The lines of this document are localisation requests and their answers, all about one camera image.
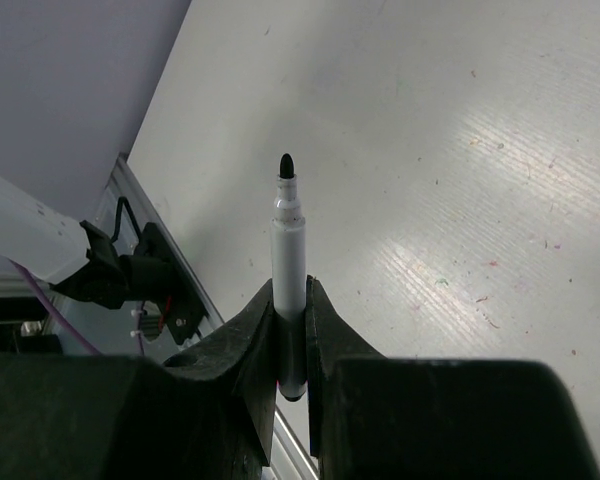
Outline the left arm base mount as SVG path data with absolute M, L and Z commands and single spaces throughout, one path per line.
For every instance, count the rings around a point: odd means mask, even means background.
M 154 222 L 145 224 L 131 255 L 120 257 L 126 275 L 129 301 L 144 301 L 157 307 L 155 320 L 141 321 L 141 330 L 150 340 L 168 331 L 176 345 L 199 334 L 207 316 L 200 294 L 177 252 Z

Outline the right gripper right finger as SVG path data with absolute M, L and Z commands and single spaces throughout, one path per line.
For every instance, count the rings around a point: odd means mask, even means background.
M 530 360 L 390 358 L 307 281 L 310 452 L 324 479 L 598 479 L 571 396 Z

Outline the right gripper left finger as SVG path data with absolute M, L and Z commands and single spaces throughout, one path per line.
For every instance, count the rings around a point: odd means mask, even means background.
M 0 479 L 257 479 L 271 461 L 272 287 L 163 363 L 0 354 Z

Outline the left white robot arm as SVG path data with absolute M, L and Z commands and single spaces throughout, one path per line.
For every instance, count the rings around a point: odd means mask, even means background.
M 118 309 L 129 285 L 110 237 L 0 177 L 0 256 L 71 299 Z

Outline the white marker black tip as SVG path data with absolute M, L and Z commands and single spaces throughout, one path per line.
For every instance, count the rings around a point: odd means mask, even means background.
M 272 298 L 279 346 L 279 391 L 294 402 L 306 391 L 306 220 L 290 154 L 282 155 L 270 223 Z

